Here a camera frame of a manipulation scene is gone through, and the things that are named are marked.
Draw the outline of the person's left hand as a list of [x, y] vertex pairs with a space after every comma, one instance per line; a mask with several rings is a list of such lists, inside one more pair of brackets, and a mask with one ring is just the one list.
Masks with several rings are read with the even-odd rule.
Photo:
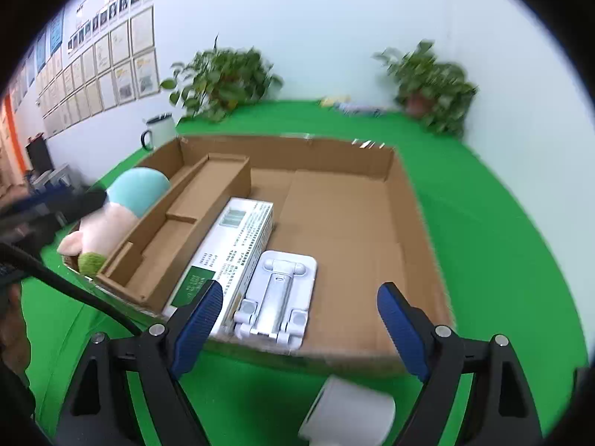
[[25, 375], [31, 361], [31, 343], [22, 311], [20, 283], [8, 288], [8, 307], [1, 318], [1, 356], [16, 375]]

